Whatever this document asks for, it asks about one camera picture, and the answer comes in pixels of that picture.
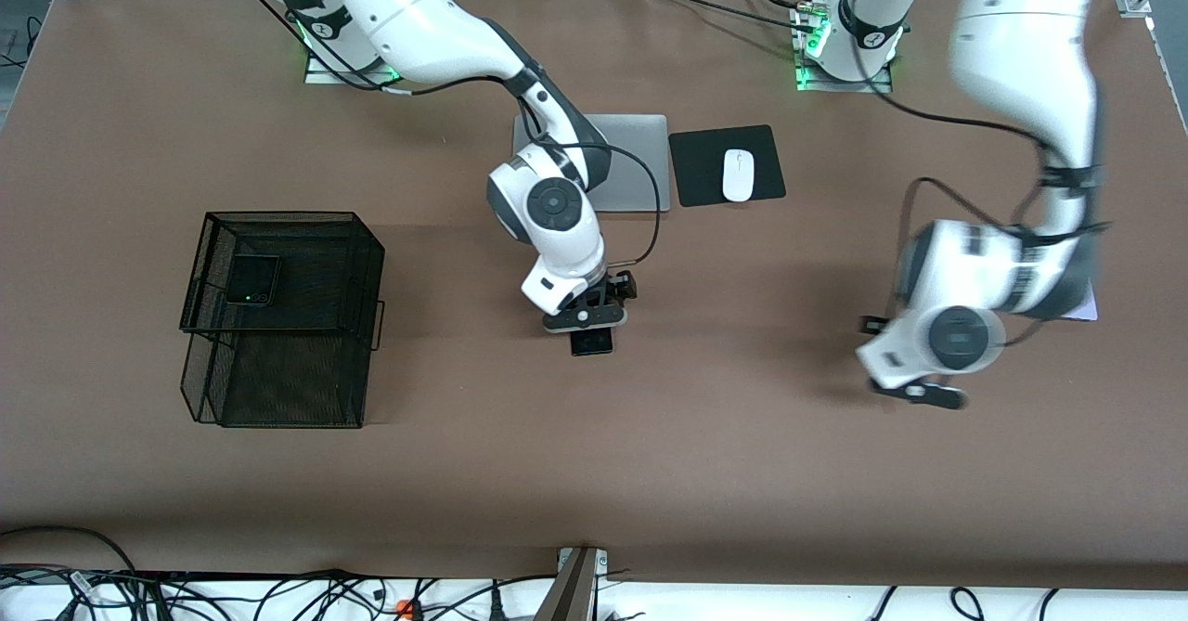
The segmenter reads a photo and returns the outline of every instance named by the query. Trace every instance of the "white mouse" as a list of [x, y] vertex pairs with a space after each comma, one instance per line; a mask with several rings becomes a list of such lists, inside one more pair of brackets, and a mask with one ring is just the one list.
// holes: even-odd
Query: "white mouse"
[[746, 202], [754, 192], [754, 156], [747, 151], [726, 151], [722, 159], [722, 197]]

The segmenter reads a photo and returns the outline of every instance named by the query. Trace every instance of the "table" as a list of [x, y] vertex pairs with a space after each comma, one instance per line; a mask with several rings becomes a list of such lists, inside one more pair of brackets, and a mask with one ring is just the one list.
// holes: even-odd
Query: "table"
[[[1006, 215], [1031, 147], [797, 93], [784, 30], [675, 0], [459, 4], [586, 113], [770, 123], [788, 197], [674, 207], [618, 349], [570, 359], [484, 199], [516, 113], [497, 85], [302, 84], [253, 0], [59, 0], [0, 134], [6, 525], [101, 528], [146, 569], [510, 576], [592, 541], [642, 579], [1184, 587], [1188, 140], [1142, 20], [1095, 0], [1086, 34], [1117, 220], [1101, 321], [961, 379], [953, 413], [866, 392], [857, 317], [886, 298], [911, 178]], [[916, 4], [896, 96], [987, 118], [947, 76], [956, 4]], [[386, 246], [361, 431], [190, 422], [202, 214], [253, 208], [355, 210]], [[915, 218], [959, 214], [925, 195]], [[650, 220], [604, 228], [618, 260]], [[74, 541], [0, 559], [114, 565]]]

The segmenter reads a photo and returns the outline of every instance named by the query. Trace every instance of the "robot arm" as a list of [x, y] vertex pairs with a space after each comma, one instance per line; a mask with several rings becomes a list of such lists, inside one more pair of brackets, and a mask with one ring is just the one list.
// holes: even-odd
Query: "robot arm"
[[[523, 283], [542, 311], [560, 309], [606, 273], [598, 217], [586, 192], [606, 180], [611, 154], [599, 131], [552, 84], [537, 62], [498, 24], [453, 0], [282, 0], [307, 28], [341, 43], [348, 63], [375, 57], [413, 83], [497, 78], [542, 122], [530, 144], [487, 182], [499, 222], [539, 258]], [[570, 144], [589, 147], [561, 147]]]
[[1006, 342], [994, 312], [1049, 321], [1085, 303], [1102, 178], [1100, 108], [1082, 50], [1087, 8], [1088, 0], [962, 0], [952, 75], [1043, 140], [1047, 215], [1035, 230], [937, 220], [914, 237], [897, 279], [905, 308], [858, 349], [877, 392], [960, 406], [958, 389], [924, 379], [990, 366]]

